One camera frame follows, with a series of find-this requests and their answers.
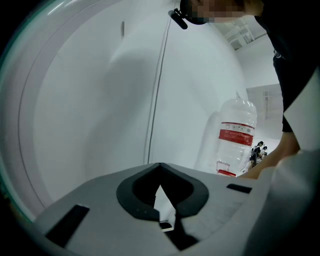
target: black hair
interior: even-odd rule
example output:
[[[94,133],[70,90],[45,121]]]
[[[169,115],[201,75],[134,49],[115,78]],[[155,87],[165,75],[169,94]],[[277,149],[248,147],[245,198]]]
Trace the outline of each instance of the black hair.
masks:
[[[234,0],[234,1],[238,6],[242,6],[242,7],[245,6],[245,0]]]
[[[202,17],[197,17],[197,14],[192,11],[192,4],[189,0],[181,0],[180,2],[180,12],[188,22],[195,25],[205,24],[205,20]]]

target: black clothing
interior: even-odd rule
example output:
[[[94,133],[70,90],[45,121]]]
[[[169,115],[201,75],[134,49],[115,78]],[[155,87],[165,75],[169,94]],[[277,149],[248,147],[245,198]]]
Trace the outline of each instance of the black clothing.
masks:
[[[273,66],[279,79],[285,111],[319,65],[318,1],[262,1],[262,15],[255,19],[266,30],[275,50]],[[292,132],[285,117],[282,123],[283,132]]]

